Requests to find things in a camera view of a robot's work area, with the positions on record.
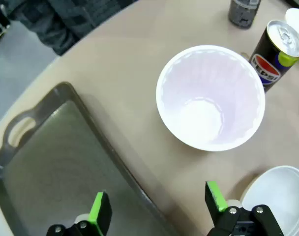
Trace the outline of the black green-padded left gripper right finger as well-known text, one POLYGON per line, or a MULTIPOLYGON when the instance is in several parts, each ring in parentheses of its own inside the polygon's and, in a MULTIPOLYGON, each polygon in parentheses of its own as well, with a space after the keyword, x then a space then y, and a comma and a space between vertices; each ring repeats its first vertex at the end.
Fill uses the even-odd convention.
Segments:
POLYGON ((205 183, 205 202, 214 227, 209 236, 282 236, 271 209, 257 205, 251 211, 229 206, 216 181, 205 183))

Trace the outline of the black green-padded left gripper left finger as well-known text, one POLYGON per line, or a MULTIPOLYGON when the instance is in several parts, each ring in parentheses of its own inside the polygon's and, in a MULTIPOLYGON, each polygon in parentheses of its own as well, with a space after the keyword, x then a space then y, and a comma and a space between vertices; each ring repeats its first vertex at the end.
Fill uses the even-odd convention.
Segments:
POLYGON ((76 217, 72 226, 51 225, 48 236, 105 236, 112 218, 110 199, 105 191, 98 192, 88 214, 76 217))

